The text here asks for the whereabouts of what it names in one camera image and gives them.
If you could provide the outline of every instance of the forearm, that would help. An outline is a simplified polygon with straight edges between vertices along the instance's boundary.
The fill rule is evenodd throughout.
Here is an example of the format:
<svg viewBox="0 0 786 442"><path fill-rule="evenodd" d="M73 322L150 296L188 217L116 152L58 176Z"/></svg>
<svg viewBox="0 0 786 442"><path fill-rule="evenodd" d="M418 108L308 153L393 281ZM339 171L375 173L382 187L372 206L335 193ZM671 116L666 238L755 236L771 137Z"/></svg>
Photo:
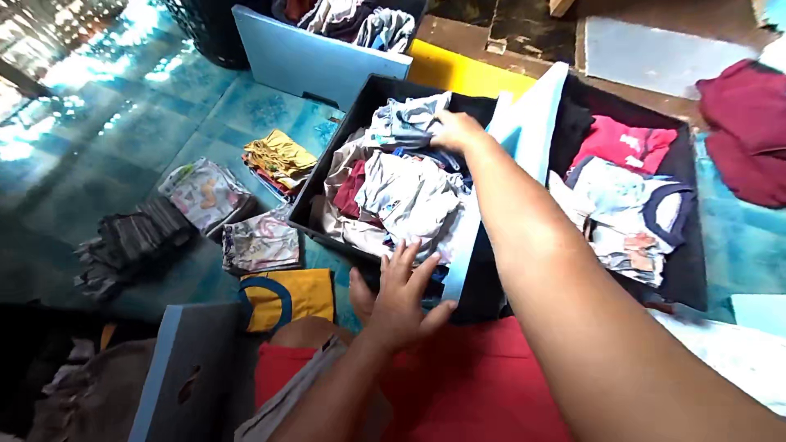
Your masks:
<svg viewBox="0 0 786 442"><path fill-rule="evenodd" d="M363 417L379 373L390 361L363 333L321 376L278 426L271 441L350 440Z"/></svg>
<svg viewBox="0 0 786 442"><path fill-rule="evenodd" d="M577 435L695 440L716 431L750 438L750 428L782 430L650 318L545 188L496 142L482 142L466 159L500 279Z"/></svg>

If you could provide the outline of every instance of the red shorts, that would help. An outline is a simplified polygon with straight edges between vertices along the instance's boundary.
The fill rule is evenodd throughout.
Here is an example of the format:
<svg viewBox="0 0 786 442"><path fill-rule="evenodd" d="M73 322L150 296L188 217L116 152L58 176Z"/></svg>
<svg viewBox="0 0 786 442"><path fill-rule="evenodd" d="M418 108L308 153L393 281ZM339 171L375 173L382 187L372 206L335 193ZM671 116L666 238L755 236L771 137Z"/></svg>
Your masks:
<svg viewBox="0 0 786 442"><path fill-rule="evenodd" d="M314 348L263 344L256 404L278 392ZM385 440L571 440L516 318L443 327L380 376L393 406Z"/></svg>

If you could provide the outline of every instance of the knee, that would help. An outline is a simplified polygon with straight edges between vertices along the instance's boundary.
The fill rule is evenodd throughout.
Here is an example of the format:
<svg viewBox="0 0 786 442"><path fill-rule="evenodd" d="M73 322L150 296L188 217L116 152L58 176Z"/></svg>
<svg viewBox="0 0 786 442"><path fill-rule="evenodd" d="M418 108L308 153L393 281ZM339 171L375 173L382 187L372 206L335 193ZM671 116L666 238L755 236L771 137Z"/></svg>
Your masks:
<svg viewBox="0 0 786 442"><path fill-rule="evenodd" d="M352 334L336 324L319 316L307 316L281 327L270 338L272 345L290 348L320 348L331 335L338 335L344 344L349 345Z"/></svg>

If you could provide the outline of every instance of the yellow folded shirt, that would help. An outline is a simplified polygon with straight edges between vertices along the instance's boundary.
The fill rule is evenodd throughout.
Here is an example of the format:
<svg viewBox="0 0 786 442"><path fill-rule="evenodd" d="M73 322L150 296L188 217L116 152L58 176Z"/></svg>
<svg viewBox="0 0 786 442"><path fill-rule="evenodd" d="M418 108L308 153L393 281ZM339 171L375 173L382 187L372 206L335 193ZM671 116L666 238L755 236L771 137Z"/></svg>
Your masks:
<svg viewBox="0 0 786 442"><path fill-rule="evenodd" d="M267 137L255 140L244 147L248 152L248 162L265 170L273 179L285 186L289 179L297 179L317 163L317 157L311 155L301 145L278 129L273 129Z"/></svg>
<svg viewBox="0 0 786 442"><path fill-rule="evenodd" d="M266 271L241 278L241 295L252 307L249 332L276 331L306 316L333 321L330 269Z"/></svg>

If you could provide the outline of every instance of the right hand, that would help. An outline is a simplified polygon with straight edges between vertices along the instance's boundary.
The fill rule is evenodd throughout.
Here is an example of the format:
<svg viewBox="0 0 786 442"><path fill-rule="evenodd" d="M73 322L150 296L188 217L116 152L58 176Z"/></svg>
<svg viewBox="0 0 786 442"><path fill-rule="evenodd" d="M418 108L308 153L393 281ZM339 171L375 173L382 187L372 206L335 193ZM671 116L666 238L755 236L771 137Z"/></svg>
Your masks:
<svg viewBox="0 0 786 442"><path fill-rule="evenodd" d="M441 110L434 115L443 124L443 131L432 138L434 146L463 154L468 147L479 145L489 138L477 120L464 112Z"/></svg>

